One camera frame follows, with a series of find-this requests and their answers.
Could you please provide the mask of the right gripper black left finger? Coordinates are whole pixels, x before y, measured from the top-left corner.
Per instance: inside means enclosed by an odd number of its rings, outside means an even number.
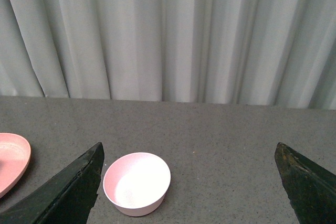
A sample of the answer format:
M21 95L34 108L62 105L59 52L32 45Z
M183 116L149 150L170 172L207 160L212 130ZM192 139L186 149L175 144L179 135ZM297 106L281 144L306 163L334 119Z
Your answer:
M1 223L86 223L97 200L104 162L98 142L17 204Z

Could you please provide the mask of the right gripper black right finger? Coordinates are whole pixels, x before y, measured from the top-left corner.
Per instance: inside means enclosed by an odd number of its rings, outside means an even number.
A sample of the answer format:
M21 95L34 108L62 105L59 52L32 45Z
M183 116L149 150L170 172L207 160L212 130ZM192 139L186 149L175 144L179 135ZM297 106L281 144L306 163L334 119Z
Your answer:
M335 174L279 142L275 162L300 223L335 223Z

